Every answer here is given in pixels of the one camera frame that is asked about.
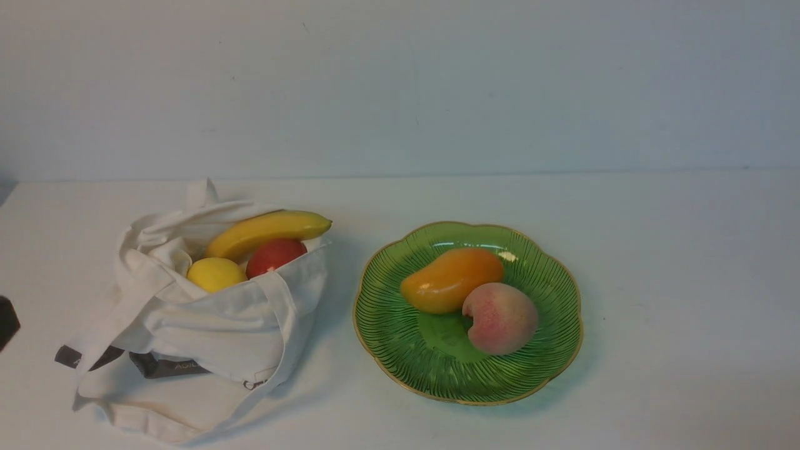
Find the mango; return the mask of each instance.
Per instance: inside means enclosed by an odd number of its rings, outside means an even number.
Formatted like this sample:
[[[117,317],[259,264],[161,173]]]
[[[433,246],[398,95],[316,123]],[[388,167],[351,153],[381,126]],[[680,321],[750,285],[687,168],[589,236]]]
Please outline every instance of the mango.
[[[491,251],[464,247],[442,253],[400,283],[400,294],[411,306],[430,314],[461,311],[476,287],[502,281],[503,267]]]

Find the scalloped plate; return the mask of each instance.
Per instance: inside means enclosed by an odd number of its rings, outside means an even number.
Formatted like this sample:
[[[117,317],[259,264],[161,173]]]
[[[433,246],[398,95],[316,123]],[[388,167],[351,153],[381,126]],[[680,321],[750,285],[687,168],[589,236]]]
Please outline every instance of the scalloped plate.
[[[467,338],[460,313],[426,314],[400,295],[404,278],[456,247],[494,252],[506,269],[503,283],[536,305],[538,330],[519,351],[484,355]],[[583,340],[581,295],[570,272],[527,236],[498,225],[431,223],[378,251],[366,265],[353,322],[392,380],[420,396],[472,405],[533,394],[572,363]]]

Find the green plate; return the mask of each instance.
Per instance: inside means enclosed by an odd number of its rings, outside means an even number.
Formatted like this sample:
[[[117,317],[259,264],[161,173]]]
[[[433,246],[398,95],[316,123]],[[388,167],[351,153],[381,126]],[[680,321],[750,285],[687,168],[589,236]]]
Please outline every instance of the green plate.
[[[466,335],[460,313],[431,315],[400,295],[400,283],[445,251],[483,247],[507,283],[539,312],[534,338],[510,355],[488,356]],[[581,295],[570,272],[530,238],[497,225],[425,225],[378,251],[366,265],[353,310],[356,334],[378,366],[403,387],[435,400],[506,404],[544,387],[572,363],[583,339]]]

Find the banana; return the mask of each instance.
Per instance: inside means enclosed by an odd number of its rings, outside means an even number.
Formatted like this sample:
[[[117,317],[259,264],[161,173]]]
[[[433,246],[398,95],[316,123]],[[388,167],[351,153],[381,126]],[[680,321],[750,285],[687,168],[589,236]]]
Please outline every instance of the banana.
[[[308,240],[328,231],[333,224],[319,214],[283,210],[243,220],[206,247],[204,258],[226,258],[236,263],[272,239]]]

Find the white table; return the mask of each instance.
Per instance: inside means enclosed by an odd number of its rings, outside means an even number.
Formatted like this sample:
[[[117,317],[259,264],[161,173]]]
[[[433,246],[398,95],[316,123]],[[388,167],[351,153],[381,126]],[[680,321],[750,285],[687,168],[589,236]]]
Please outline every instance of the white table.
[[[275,412],[206,448],[800,448],[800,171],[219,182],[332,218],[329,295]],[[158,448],[70,411],[53,362],[111,275],[132,219],[184,183],[21,183],[0,207],[0,292],[22,330],[0,353],[4,449]],[[500,223],[574,274],[586,338],[537,394],[444,404],[390,380],[351,308],[364,264],[424,223]]]

